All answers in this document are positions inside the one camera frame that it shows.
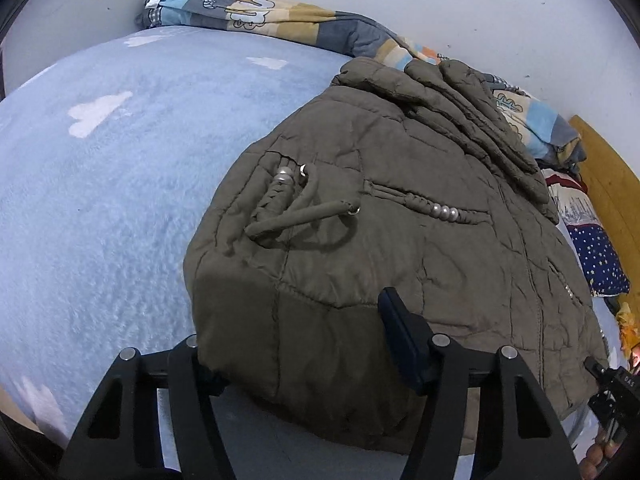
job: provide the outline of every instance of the bed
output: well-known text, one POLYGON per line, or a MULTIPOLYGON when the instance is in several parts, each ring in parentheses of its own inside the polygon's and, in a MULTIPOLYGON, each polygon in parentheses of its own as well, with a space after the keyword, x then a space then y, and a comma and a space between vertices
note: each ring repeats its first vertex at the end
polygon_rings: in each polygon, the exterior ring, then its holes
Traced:
MULTIPOLYGON (((60 60, 0 104, 0 385, 47 436, 65 444, 121 348, 159 351, 194 332, 182 258, 213 190, 347 59, 162 27, 60 60)), ((602 298, 594 310, 617 367, 616 321, 602 298)), ((235 387, 214 409, 239 479, 397 478, 404 467, 404 456, 323 441, 235 387)), ((596 431, 581 413, 563 423, 579 458, 596 431)))

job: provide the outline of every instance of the screw head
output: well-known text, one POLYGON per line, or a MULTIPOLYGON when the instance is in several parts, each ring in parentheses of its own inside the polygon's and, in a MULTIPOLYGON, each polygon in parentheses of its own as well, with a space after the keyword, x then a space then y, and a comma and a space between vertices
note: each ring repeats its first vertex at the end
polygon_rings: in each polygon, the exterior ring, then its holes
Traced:
POLYGON ((441 347, 449 346, 449 343, 451 343, 451 339, 446 334, 436 334, 431 340, 434 345, 441 347))
POLYGON ((502 355, 504 355, 507 359, 513 359, 518 356, 518 351, 513 346, 503 346, 500 350, 502 355))
POLYGON ((123 361, 129 361, 136 356, 136 349, 132 347, 123 348, 120 350, 120 359, 123 361))

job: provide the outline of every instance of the olive puffer jacket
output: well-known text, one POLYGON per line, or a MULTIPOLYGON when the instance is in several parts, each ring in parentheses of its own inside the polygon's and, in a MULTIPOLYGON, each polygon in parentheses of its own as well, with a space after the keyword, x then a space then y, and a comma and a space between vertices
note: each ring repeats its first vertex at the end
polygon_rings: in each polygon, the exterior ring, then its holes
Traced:
MULTIPOLYGON (((566 416, 606 360, 535 161, 482 75, 357 58, 238 158, 190 243, 199 359, 325 438, 408 452, 421 402, 376 298, 468 348, 510 344, 566 416)), ((462 453, 473 451, 469 394, 462 453)))

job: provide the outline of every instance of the pillow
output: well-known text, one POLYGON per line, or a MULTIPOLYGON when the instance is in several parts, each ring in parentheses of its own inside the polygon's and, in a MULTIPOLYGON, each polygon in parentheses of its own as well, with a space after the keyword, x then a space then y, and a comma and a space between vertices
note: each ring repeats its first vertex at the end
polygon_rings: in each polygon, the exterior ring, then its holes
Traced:
POLYGON ((542 170, 551 198, 566 224, 593 296, 629 292, 630 283, 584 184, 564 173, 542 170))
POLYGON ((640 180, 616 151, 580 117, 569 121, 582 137, 588 155, 580 177, 589 186, 589 198, 598 212, 620 262, 631 279, 631 291, 620 298, 640 320, 640 180))

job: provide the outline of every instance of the white wall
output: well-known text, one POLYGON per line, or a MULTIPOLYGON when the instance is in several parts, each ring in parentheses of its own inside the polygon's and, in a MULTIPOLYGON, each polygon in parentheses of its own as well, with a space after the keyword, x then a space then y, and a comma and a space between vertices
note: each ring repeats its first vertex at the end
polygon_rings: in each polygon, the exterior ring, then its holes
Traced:
POLYGON ((608 0, 301 0, 366 14, 579 114, 640 174, 640 48, 608 0))
POLYGON ((94 44, 137 30, 144 0, 29 0, 2 43, 7 93, 94 44))

